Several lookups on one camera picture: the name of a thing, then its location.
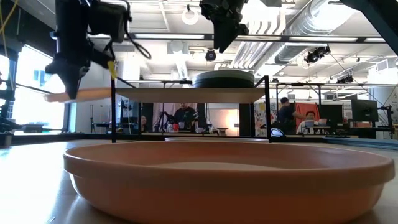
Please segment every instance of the yellow cable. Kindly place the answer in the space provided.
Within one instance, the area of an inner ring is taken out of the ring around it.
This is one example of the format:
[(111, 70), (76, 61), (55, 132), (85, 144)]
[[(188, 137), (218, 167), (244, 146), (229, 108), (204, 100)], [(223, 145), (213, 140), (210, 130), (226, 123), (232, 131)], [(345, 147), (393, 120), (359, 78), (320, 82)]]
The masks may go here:
[(15, 8), (18, 5), (18, 0), (15, 0), (14, 5), (10, 11), (10, 13), (8, 14), (8, 16), (6, 17), (6, 20), (4, 21), (4, 24), (1, 26), (0, 28), (0, 33), (4, 31), (4, 28), (6, 27), (8, 20), (11, 18), (12, 13), (14, 12)]
[[(0, 21), (1, 21), (1, 26), (3, 26), (4, 21), (2, 19), (1, 1), (0, 1)], [(4, 42), (4, 53), (6, 53), (6, 57), (8, 58), (7, 43), (6, 43), (6, 31), (2, 32), (2, 41)]]

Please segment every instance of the shelf board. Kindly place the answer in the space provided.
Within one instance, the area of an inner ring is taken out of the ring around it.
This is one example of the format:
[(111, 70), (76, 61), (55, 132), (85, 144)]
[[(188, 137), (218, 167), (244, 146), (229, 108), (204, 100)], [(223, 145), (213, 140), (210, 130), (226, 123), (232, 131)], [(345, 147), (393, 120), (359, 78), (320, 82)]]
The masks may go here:
[(80, 89), (77, 93), (76, 99), (71, 100), (66, 93), (47, 94), (44, 99), (47, 102), (60, 102), (60, 103), (78, 103), (92, 100), (101, 100), (111, 97), (110, 88), (89, 88)]
[(253, 103), (263, 88), (117, 88), (116, 93), (141, 103)]

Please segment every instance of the man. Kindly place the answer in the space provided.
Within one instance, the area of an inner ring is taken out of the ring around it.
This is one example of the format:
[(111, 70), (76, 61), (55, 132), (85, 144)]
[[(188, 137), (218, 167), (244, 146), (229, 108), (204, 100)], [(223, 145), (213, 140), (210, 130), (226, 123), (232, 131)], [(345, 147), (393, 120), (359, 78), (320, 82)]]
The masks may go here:
[(195, 109), (188, 106), (186, 103), (181, 103), (181, 108), (174, 113), (175, 120), (184, 123), (184, 130), (195, 130)]
[[(313, 125), (318, 125), (318, 122), (314, 121), (315, 112), (314, 111), (308, 111), (305, 114), (305, 116), (306, 116), (305, 117), (305, 121), (302, 121), (300, 123), (300, 125), (297, 128), (296, 134), (300, 134), (300, 133), (302, 133), (302, 134), (314, 134), (313, 128), (310, 127), (310, 125), (312, 125), (312, 126)], [(307, 122), (308, 126), (306, 126), (306, 121), (313, 121), (313, 124), (308, 124), (308, 122)]]
[(282, 107), (278, 112), (278, 121), (282, 125), (281, 129), (285, 134), (294, 134), (296, 127), (294, 119), (305, 119), (305, 116), (294, 111), (288, 98), (283, 97), (280, 99), (280, 103)]

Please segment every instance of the person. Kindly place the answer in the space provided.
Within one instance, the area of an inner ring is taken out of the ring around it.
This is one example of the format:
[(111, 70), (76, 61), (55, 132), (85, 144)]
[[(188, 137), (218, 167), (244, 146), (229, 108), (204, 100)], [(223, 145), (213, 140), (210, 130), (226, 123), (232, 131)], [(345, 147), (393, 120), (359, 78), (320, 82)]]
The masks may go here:
[(302, 121), (300, 125), (297, 128), (296, 134), (314, 134), (314, 130), (312, 127), (306, 127), (305, 123), (306, 121), (313, 121), (315, 119), (315, 112), (314, 111), (308, 111), (305, 114), (305, 121)]
[(147, 128), (147, 118), (145, 116), (141, 116), (141, 132), (148, 132)]
[(186, 103), (181, 103), (180, 104), (180, 109), (178, 109), (174, 113), (174, 118), (176, 122), (179, 123), (184, 123), (184, 128), (180, 129), (185, 129), (185, 130), (192, 130), (195, 129), (195, 115), (196, 111), (192, 107), (188, 106)]
[(282, 126), (281, 130), (285, 134), (294, 134), (296, 127), (294, 119), (305, 119), (305, 116), (294, 111), (293, 107), (290, 106), (288, 98), (283, 97), (280, 99), (280, 103), (282, 107), (278, 112), (278, 121)]

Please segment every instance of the wooden table surface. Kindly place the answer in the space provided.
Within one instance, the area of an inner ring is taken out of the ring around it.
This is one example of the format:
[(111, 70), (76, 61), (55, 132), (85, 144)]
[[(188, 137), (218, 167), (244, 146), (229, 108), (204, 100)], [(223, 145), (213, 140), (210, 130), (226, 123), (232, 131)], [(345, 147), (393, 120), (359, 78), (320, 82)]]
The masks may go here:
[[(0, 149), (0, 223), (129, 223), (89, 206), (76, 194), (69, 175), (63, 170), (62, 153), (66, 149), (104, 143), (109, 141), (55, 142)], [(398, 151), (331, 144), (321, 146), (375, 152), (392, 157), (396, 163), (398, 159)], [(398, 178), (395, 178), (386, 184), (374, 209), (350, 224), (397, 222)]]

